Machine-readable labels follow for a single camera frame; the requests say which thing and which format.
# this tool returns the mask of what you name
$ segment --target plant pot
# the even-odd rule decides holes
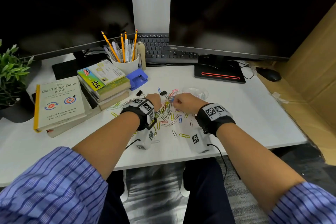
[[[15,123],[22,123],[34,117],[35,106],[30,100],[27,91],[23,91],[21,98],[14,105],[0,109],[0,117],[4,117]]]

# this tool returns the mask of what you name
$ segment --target left hand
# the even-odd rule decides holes
[[[162,107],[161,98],[159,94],[157,93],[147,94],[145,98],[153,103],[155,112],[157,112]]]

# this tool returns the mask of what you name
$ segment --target keyboard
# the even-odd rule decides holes
[[[197,63],[198,53],[174,51],[169,47],[169,34],[138,33],[137,42],[143,42],[146,49],[146,63]]]

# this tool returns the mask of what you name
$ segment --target computer monitor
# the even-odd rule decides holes
[[[171,0],[173,50],[285,61],[336,0]]]
[[[0,39],[20,57],[50,58],[135,32],[132,0],[1,0]]]

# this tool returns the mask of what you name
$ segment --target striped sleeve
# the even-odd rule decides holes
[[[0,193],[0,223],[97,223],[106,192],[82,155],[58,147]]]
[[[304,182],[284,194],[269,214],[270,223],[336,223],[336,198]]]

